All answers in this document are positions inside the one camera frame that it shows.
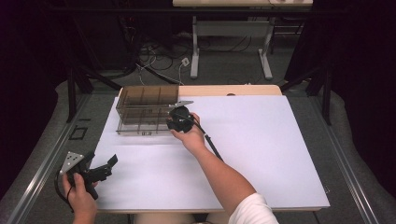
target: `desk leg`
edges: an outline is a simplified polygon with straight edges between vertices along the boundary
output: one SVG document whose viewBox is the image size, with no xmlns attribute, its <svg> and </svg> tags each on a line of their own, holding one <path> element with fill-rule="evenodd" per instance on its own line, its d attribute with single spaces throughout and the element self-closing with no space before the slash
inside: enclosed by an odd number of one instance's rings
<svg viewBox="0 0 396 224">
<path fill-rule="evenodd" d="M 273 78 L 270 64 L 268 63 L 268 59 L 267 59 L 267 51 L 270 46 L 270 41 L 273 34 L 274 26 L 275 26 L 275 18 L 270 18 L 265 35 L 264 46 L 262 49 L 259 49 L 260 61 L 262 62 L 262 71 L 264 72 L 265 79 L 267 80 L 271 80 Z"/>
<path fill-rule="evenodd" d="M 191 62 L 191 78 L 198 78 L 198 34 L 197 34 L 197 18 L 192 17 L 192 62 Z"/>
</svg>

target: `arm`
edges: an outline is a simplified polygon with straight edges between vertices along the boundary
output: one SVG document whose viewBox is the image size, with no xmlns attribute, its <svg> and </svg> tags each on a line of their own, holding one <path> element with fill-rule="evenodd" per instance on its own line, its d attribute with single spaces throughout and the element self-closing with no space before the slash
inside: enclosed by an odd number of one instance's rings
<svg viewBox="0 0 396 224">
<path fill-rule="evenodd" d="M 204 136 L 196 125 L 187 133 L 175 130 L 171 130 L 171 133 L 198 160 L 216 197 L 229 215 L 247 196 L 256 192 L 241 174 L 209 151 Z"/>
<path fill-rule="evenodd" d="M 70 186 L 67 175 L 63 175 L 62 178 L 64 194 L 75 212 L 73 223 L 94 223 L 97 209 L 96 203 L 91 194 L 85 190 L 82 176 L 74 174 L 75 188 Z"/>
</svg>

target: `white table surface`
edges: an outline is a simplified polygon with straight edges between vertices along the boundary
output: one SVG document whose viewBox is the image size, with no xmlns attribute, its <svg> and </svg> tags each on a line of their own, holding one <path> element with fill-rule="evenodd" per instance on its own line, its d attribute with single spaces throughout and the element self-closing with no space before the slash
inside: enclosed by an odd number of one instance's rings
<svg viewBox="0 0 396 224">
<path fill-rule="evenodd" d="M 102 212 L 222 210 L 196 159 L 171 134 L 125 136 L 113 105 L 91 168 L 114 154 L 113 175 L 96 191 Z M 319 210 L 329 201 L 285 96 L 195 96 L 201 117 L 226 163 L 244 175 L 274 210 Z"/>
<path fill-rule="evenodd" d="M 306 7 L 313 0 L 173 0 L 174 7 Z"/>
</svg>

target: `white desk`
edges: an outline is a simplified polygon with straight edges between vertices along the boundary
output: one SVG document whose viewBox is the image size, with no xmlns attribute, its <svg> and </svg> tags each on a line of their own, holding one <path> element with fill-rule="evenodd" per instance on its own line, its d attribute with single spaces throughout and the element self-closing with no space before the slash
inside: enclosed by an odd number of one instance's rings
<svg viewBox="0 0 396 224">
<path fill-rule="evenodd" d="M 180 87 L 182 100 L 202 121 L 225 162 L 244 175 L 274 210 L 328 207 L 324 189 L 285 96 L 274 86 Z M 211 95 L 187 96 L 201 90 Z M 257 95 L 257 90 L 265 94 Z M 119 115 L 111 109 L 92 160 L 103 165 L 114 154 L 113 175 L 96 188 L 101 212 L 216 212 L 222 208 L 196 159 L 171 134 L 125 136 L 116 133 Z"/>
<path fill-rule="evenodd" d="M 174 7 L 292 7 L 308 10 L 313 0 L 173 0 Z M 273 78 L 267 60 L 275 18 L 268 21 L 198 21 L 192 18 L 192 60 L 191 78 L 198 77 L 198 36 L 254 36 L 264 37 L 264 45 L 259 49 L 262 71 L 266 79 Z"/>
</svg>

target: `gray floor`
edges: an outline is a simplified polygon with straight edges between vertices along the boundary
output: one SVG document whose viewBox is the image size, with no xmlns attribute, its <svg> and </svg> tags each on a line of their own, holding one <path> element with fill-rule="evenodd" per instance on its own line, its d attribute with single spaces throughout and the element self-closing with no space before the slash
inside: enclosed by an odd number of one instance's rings
<svg viewBox="0 0 396 224">
<path fill-rule="evenodd" d="M 224 37 L 201 39 L 199 76 L 197 79 L 190 79 L 190 67 L 182 67 L 181 81 L 186 85 L 283 84 L 283 76 L 297 38 L 279 36 L 276 39 L 275 52 L 269 56 L 274 75 L 271 81 L 265 80 L 262 76 L 257 53 L 257 48 L 262 46 L 260 39 L 253 39 L 249 47 L 242 52 L 208 51 L 209 49 L 231 49 L 241 39 Z M 248 42 L 249 38 L 245 39 L 235 50 L 243 49 Z M 191 50 L 186 48 L 190 45 L 191 42 L 180 41 L 173 53 L 164 49 L 155 49 L 155 53 L 159 56 L 153 66 L 165 68 L 172 63 L 169 68 L 157 71 L 179 80 L 180 61 L 184 57 L 191 60 Z M 160 54 L 179 57 L 171 60 Z M 104 74 L 109 76 L 112 73 L 106 71 Z M 131 75 L 114 79 L 114 81 L 122 86 L 142 85 L 143 83 L 145 85 L 166 84 L 145 70 L 141 73 L 136 70 Z M 65 152 L 70 148 L 81 153 L 95 149 L 106 122 L 109 106 L 117 94 L 116 91 L 112 91 L 100 82 L 93 80 L 92 83 L 95 86 L 94 94 L 78 96 L 81 108 L 74 122 L 69 125 L 65 123 L 68 112 L 66 85 L 63 83 L 57 88 L 59 101 L 52 119 L 18 178 L 0 202 L 0 223 L 7 223 L 11 220 L 10 218 L 24 223 L 71 222 L 70 209 L 58 198 L 53 189 L 54 172 L 63 162 Z M 279 223 L 396 223 L 396 201 L 378 185 L 370 169 L 354 148 L 344 102 L 332 93 L 332 126 L 329 127 L 319 114 L 320 97 L 307 97 L 304 94 L 305 86 L 306 83 L 302 83 L 285 94 L 288 96 L 320 180 L 328 191 L 331 207 L 316 213 L 276 213 Z M 67 131 L 75 125 L 88 127 L 89 132 L 83 140 L 67 140 Z M 57 148 L 60 149 L 60 153 L 53 158 L 52 165 L 43 167 L 43 161 L 47 161 Z M 39 174 L 46 170 L 49 170 L 47 175 Z M 27 189 L 31 182 L 35 183 L 37 190 L 37 194 L 33 197 L 29 197 L 32 195 L 26 193 L 29 192 Z M 29 198 L 30 202 L 22 200 L 26 198 Z M 99 214 L 96 223 L 127 223 L 127 216 Z"/>
</svg>

